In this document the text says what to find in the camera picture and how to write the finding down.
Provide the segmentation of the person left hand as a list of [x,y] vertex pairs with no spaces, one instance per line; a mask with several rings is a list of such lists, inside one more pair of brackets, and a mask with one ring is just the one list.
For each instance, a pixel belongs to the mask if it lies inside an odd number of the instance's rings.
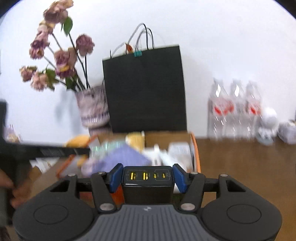
[[32,184],[32,180],[27,178],[20,186],[15,187],[8,175],[1,170],[1,187],[12,190],[13,197],[10,200],[10,204],[13,208],[19,207],[29,199],[32,192]]

